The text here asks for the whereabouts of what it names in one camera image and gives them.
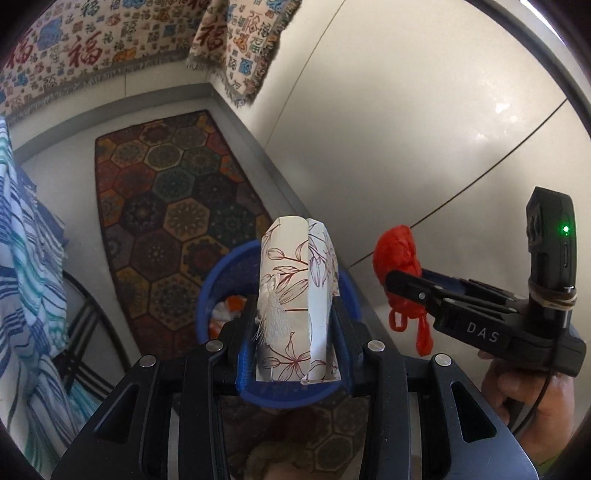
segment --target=blue striped cloth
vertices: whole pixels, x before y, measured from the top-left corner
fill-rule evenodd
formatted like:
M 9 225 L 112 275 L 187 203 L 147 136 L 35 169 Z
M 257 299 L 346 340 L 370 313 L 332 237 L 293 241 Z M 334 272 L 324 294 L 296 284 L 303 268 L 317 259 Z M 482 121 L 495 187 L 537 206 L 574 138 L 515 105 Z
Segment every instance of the blue striped cloth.
M 63 257 L 0 118 L 0 420 L 45 478 L 97 406 L 79 384 L 68 398 L 51 361 L 67 344 Z

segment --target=silver bolt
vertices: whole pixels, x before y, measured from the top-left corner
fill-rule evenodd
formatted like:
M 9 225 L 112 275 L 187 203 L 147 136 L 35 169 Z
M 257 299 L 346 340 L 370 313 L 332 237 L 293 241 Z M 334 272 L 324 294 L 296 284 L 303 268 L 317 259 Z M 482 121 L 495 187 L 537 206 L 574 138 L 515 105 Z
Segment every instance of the silver bolt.
M 219 352 L 223 348 L 223 343 L 220 340 L 210 340 L 205 344 L 208 352 Z
M 442 367 L 449 367 L 452 364 L 452 359 L 445 353 L 440 353 L 435 356 L 435 363 Z
M 380 342 L 379 340 L 370 340 L 368 342 L 368 348 L 372 352 L 383 352 L 386 346 L 383 342 Z
M 139 359 L 139 364 L 144 368 L 153 367 L 156 364 L 156 357 L 154 355 L 144 355 Z

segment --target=hexagon patterned rug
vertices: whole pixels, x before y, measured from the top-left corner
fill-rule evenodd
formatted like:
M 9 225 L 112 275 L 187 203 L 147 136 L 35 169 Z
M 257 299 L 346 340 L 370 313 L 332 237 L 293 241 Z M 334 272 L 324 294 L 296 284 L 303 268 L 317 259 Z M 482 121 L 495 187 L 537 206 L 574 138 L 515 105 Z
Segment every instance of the hexagon patterned rug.
M 142 353 L 182 356 L 207 273 L 260 238 L 269 214 L 207 111 L 96 140 L 100 226 L 115 290 Z

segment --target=red object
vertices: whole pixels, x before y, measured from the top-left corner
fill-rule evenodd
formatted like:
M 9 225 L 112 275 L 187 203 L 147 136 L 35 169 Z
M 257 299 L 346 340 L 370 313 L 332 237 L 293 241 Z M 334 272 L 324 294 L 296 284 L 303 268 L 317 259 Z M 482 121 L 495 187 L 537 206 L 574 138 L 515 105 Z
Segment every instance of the red object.
M 384 285 L 386 275 L 392 270 L 402 270 L 416 277 L 422 277 L 423 271 L 417 259 L 417 248 L 413 234 L 405 225 L 398 225 L 385 232 L 378 240 L 374 250 L 374 272 L 379 282 Z M 418 319 L 417 352 L 420 356 L 431 354 L 433 338 L 427 322 L 427 312 L 422 305 L 386 291 L 388 304 L 392 308 L 388 317 L 390 328 L 394 332 L 403 332 L 408 319 Z M 401 315 L 401 324 L 396 324 L 396 312 Z

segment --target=white tassel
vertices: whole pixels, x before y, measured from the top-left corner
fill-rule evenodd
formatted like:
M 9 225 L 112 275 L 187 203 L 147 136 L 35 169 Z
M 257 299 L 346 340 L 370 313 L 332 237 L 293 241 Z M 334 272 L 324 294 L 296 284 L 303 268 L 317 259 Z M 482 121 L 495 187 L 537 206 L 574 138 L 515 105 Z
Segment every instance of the white tassel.
M 267 345 L 276 345 L 290 335 L 290 324 L 283 305 L 279 301 L 279 295 L 275 288 L 277 282 L 272 277 L 262 285 L 258 299 L 259 327 L 255 340 Z

